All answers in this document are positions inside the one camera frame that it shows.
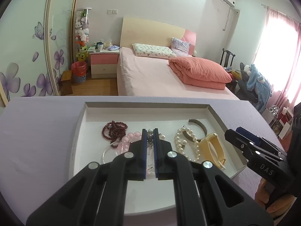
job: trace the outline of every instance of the clear cylinder of plush toys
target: clear cylinder of plush toys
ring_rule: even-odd
[[[76,10],[74,36],[77,61],[86,61],[88,58],[89,10],[91,9],[91,7],[86,7]]]

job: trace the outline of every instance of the curtain rod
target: curtain rod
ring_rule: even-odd
[[[261,3],[261,6],[263,6],[264,8],[270,8],[269,6],[267,6],[267,5],[263,4],[263,3]],[[283,15],[285,15],[285,16],[289,17],[290,19],[294,20],[296,23],[300,24],[299,21],[295,20],[295,19],[292,18],[291,16],[288,16],[287,14],[285,14],[285,13],[283,13],[283,12],[280,12],[280,11],[278,11],[278,10],[276,10],[276,11],[279,12],[279,13],[282,13]]]

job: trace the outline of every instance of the trash can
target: trash can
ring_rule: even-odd
[[[77,61],[71,65],[74,82],[82,83],[86,80],[87,68],[85,61]]]

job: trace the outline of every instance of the nightstand drawer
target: nightstand drawer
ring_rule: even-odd
[[[119,54],[117,53],[100,53],[91,55],[91,65],[97,64],[117,64]]]
[[[116,64],[92,64],[91,74],[116,74]]]

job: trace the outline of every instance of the blue blanket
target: blue blanket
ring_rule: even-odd
[[[246,88],[249,91],[252,91],[254,88],[256,88],[258,94],[258,103],[254,103],[253,105],[259,113],[262,113],[265,110],[268,100],[272,96],[272,92],[270,83],[258,72],[255,64],[251,64],[251,74],[246,84]]]

